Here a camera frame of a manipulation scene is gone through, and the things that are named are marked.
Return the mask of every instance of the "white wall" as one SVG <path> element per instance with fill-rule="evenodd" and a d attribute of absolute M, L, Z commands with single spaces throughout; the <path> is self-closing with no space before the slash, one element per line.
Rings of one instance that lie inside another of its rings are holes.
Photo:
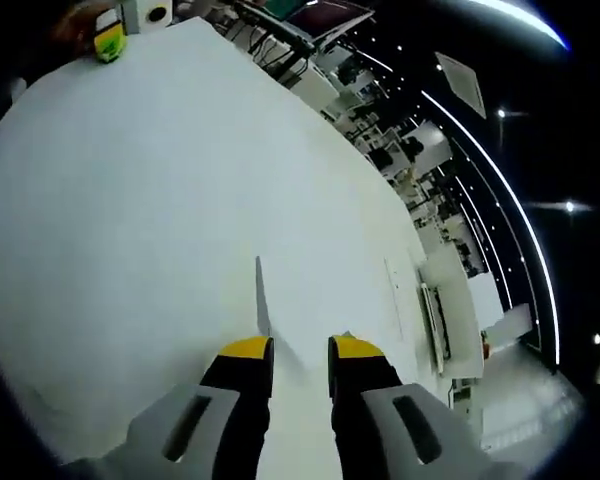
<path fill-rule="evenodd" d="M 523 303 L 507 310 L 497 322 L 487 327 L 485 331 L 492 349 L 514 343 L 533 328 L 529 304 Z"/>
<path fill-rule="evenodd" d="M 430 222 L 424 227 L 418 228 L 418 236 L 427 255 L 433 254 L 444 245 L 440 229 L 435 222 Z"/>
<path fill-rule="evenodd" d="M 581 398 L 519 344 L 485 362 L 477 387 L 483 407 L 482 448 L 500 459 L 534 467 L 560 443 Z"/>
<path fill-rule="evenodd" d="M 424 150 L 416 156 L 417 178 L 430 172 L 438 165 L 451 158 L 451 148 L 447 137 L 432 122 L 425 122 L 413 132 L 405 136 L 405 139 L 415 137 L 424 146 Z"/>
<path fill-rule="evenodd" d="M 471 290 L 480 330 L 484 330 L 502 318 L 504 312 L 493 273 L 481 273 L 470 278 L 469 290 Z"/>

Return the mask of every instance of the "office desk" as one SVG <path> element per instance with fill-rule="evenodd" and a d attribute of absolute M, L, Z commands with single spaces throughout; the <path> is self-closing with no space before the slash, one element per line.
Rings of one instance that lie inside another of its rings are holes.
<path fill-rule="evenodd" d="M 451 357 L 443 375 L 448 378 L 482 378 L 484 357 L 480 325 L 469 286 L 455 245 L 446 243 L 428 255 L 420 270 L 422 280 L 438 291 Z"/>
<path fill-rule="evenodd" d="M 0 123 L 0 366 L 62 460 L 116 446 L 257 334 L 260 256 L 287 348 L 259 478 L 337 478 L 328 336 L 349 330 L 403 380 L 434 381 L 408 357 L 429 361 L 420 248 L 373 166 L 202 20 L 62 67 Z"/>
<path fill-rule="evenodd" d="M 237 1 L 233 8 L 245 23 L 255 21 L 257 26 L 265 30 L 265 34 L 253 44 L 248 53 L 253 54 L 269 35 L 279 38 L 292 47 L 293 52 L 289 58 L 271 70 L 270 75 L 274 80 L 280 80 L 298 60 L 309 58 L 315 53 L 317 47 L 302 33 L 286 22 L 278 20 L 265 10 L 240 1 Z"/>
<path fill-rule="evenodd" d="M 338 98 L 338 90 L 333 86 L 331 80 L 316 67 L 311 59 L 308 60 L 306 65 L 303 64 L 298 72 L 294 72 L 293 70 L 295 68 L 289 70 L 290 76 L 299 76 L 298 80 L 290 85 L 289 90 L 298 95 L 316 112 L 322 112 Z"/>

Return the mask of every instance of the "black ceiling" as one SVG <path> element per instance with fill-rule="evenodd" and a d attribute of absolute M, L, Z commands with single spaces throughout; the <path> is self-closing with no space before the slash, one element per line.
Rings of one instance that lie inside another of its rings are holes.
<path fill-rule="evenodd" d="M 560 369 L 586 389 L 600 363 L 600 346 L 592 342 L 593 335 L 600 333 L 600 12 L 581 3 L 565 3 L 546 1 L 536 7 L 567 41 L 568 50 L 513 21 L 513 32 L 500 30 L 488 16 L 459 14 L 433 0 L 385 0 L 376 7 L 375 21 L 358 26 L 346 40 L 393 69 L 391 73 L 360 57 L 389 89 L 396 109 L 415 112 L 411 94 L 426 90 L 498 164 L 522 202 L 549 266 L 558 309 Z M 476 71 L 486 120 L 453 95 L 446 77 L 435 68 L 434 52 Z M 442 125 L 471 157 L 473 164 L 459 165 L 458 177 L 474 186 L 471 196 L 480 215 L 496 227 L 493 241 L 512 299 L 514 304 L 524 303 L 529 301 L 529 282 L 520 268 L 518 249 L 476 168 L 502 199 L 532 276 L 543 356 L 551 364 L 553 321 L 548 291 L 519 212 L 508 201 L 493 169 L 460 129 L 423 98 L 418 104 L 417 112 Z M 527 114 L 505 121 L 502 148 L 495 115 L 500 107 Z M 463 157 L 461 151 L 457 153 L 453 162 Z M 535 206 L 567 199 L 583 202 L 592 210 L 570 217 L 564 211 Z M 470 204 L 465 202 L 465 206 L 470 210 Z"/>

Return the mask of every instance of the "ceiling light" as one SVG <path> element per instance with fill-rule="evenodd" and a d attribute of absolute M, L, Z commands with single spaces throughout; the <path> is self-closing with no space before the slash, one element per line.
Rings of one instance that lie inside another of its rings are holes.
<path fill-rule="evenodd" d="M 527 12 L 526 10 L 523 10 L 522 8 L 520 8 L 516 5 L 512 5 L 503 0 L 468 0 L 468 1 L 473 2 L 473 3 L 478 3 L 480 5 L 484 5 L 485 7 L 492 8 L 501 13 L 504 13 L 505 15 L 515 18 L 516 20 L 527 24 L 531 28 L 534 28 L 534 29 L 538 30 L 539 32 L 547 35 L 548 37 L 553 39 L 555 42 L 562 45 L 562 47 L 564 47 L 565 50 L 569 50 L 569 47 L 566 44 L 566 42 L 564 40 L 562 40 L 562 38 L 560 38 L 560 35 L 558 35 L 555 32 L 555 30 L 553 30 L 549 25 L 547 25 L 545 22 L 543 22 L 538 17 L 532 15 L 531 13 Z"/>
<path fill-rule="evenodd" d="M 356 50 L 360 55 L 362 55 L 363 57 L 368 58 L 369 60 L 371 60 L 372 62 L 376 62 L 378 65 L 380 65 L 381 67 L 386 68 L 387 70 L 389 70 L 391 73 L 393 73 L 393 69 L 391 67 L 388 67 L 387 65 L 385 65 L 384 63 L 382 63 L 380 60 L 377 60 L 375 58 L 373 58 L 371 55 L 369 55 L 368 53 L 364 53 L 362 50 Z"/>
<path fill-rule="evenodd" d="M 547 292 L 549 293 L 549 302 L 551 303 L 551 314 L 553 317 L 553 334 L 554 334 L 554 339 L 555 339 L 555 342 L 554 342 L 555 343 L 555 364 L 559 365 L 560 364 L 560 329 L 558 327 L 558 307 L 556 306 L 556 298 L 553 293 L 553 284 L 551 282 L 551 276 L 549 275 L 549 267 L 547 266 L 547 261 L 544 258 L 544 253 L 542 252 L 542 248 L 540 248 L 540 242 L 538 241 L 536 232 L 533 230 L 533 227 L 531 226 L 529 217 L 527 217 L 527 214 L 525 213 L 524 208 L 522 208 L 522 204 L 520 203 L 520 200 L 518 200 L 518 197 L 516 196 L 513 189 L 511 188 L 511 185 L 509 185 L 509 182 L 507 182 L 507 179 L 504 177 L 504 175 L 502 174 L 502 172 L 500 171 L 500 169 L 498 168 L 496 163 L 493 161 L 493 159 L 489 156 L 489 154 L 484 149 L 484 147 L 478 143 L 478 140 L 476 140 L 475 137 L 473 135 L 471 135 L 471 132 L 469 132 L 469 130 L 467 130 L 465 128 L 465 126 L 462 125 L 458 121 L 458 119 L 456 119 L 453 115 L 451 115 L 451 113 L 449 113 L 447 111 L 447 109 L 445 109 L 433 97 L 431 97 L 431 95 L 429 95 L 424 90 L 422 90 L 421 93 L 427 100 L 429 100 L 429 102 L 431 102 L 442 113 L 444 113 L 447 117 L 449 117 L 449 119 L 453 123 L 455 123 L 456 126 L 460 130 L 462 130 L 462 132 L 469 139 L 469 141 L 471 141 L 471 143 L 473 143 L 473 145 L 478 149 L 478 151 L 482 154 L 484 159 L 487 161 L 487 163 L 491 166 L 493 171 L 496 173 L 498 178 L 500 178 L 500 181 L 504 185 L 505 189 L 509 193 L 509 196 L 513 200 L 514 205 L 518 209 L 518 212 L 520 213 L 520 216 L 522 217 L 522 220 L 523 220 L 525 226 L 527 227 L 527 231 L 529 232 L 531 241 L 533 242 L 533 246 L 538 255 L 538 259 L 540 260 L 540 266 L 542 267 L 542 273 L 544 274 L 545 282 L 547 283 Z"/>

